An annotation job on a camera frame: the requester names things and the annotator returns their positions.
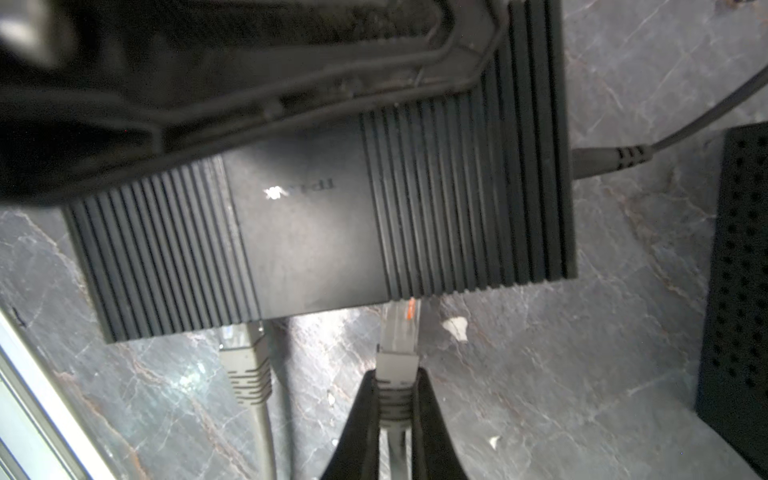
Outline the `black power adapter with plug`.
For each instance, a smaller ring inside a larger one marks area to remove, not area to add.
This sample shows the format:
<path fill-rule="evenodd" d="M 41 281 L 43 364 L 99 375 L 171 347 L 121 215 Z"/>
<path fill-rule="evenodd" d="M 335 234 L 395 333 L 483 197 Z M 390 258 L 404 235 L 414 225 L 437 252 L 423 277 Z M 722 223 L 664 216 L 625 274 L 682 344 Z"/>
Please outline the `black power adapter with plug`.
<path fill-rule="evenodd" d="M 766 85 L 767 67 L 763 67 L 744 84 L 693 121 L 652 144 L 573 149 L 571 151 L 572 179 L 582 180 L 645 164 L 651 161 L 656 153 L 707 128 Z"/>

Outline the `black ribbed network switch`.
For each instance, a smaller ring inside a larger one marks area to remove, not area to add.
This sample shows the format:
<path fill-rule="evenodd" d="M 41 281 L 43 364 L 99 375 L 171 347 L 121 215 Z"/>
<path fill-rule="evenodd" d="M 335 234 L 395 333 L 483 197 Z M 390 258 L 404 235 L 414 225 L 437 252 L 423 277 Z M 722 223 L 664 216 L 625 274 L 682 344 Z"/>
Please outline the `black ribbed network switch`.
<path fill-rule="evenodd" d="M 104 339 L 574 277 L 562 5 L 509 11 L 468 91 L 326 121 L 65 206 Z"/>

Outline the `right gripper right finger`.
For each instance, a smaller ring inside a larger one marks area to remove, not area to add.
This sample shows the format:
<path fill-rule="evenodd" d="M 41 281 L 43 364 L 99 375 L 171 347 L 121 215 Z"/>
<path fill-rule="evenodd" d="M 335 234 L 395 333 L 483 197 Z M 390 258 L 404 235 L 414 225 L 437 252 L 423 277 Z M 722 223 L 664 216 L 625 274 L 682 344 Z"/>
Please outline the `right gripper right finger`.
<path fill-rule="evenodd" d="M 427 371 L 419 367 L 412 396 L 412 479 L 467 480 Z"/>

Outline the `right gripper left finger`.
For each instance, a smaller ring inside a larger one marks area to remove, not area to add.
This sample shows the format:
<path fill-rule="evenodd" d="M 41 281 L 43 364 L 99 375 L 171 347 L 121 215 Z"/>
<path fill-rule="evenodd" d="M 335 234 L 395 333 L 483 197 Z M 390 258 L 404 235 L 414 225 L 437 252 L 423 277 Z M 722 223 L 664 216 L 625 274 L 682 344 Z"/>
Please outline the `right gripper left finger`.
<path fill-rule="evenodd" d="M 378 479 L 379 435 L 379 389 L 375 371 L 369 370 L 362 377 L 338 445 L 321 479 Z"/>

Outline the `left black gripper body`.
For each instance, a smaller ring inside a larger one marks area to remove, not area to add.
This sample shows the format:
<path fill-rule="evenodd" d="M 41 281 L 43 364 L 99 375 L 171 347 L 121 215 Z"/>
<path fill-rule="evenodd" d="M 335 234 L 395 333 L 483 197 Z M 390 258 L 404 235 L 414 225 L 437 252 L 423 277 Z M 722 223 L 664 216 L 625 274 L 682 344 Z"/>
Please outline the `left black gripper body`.
<path fill-rule="evenodd" d="M 1 200 L 56 205 L 473 86 L 504 1 L 5 1 Z"/>

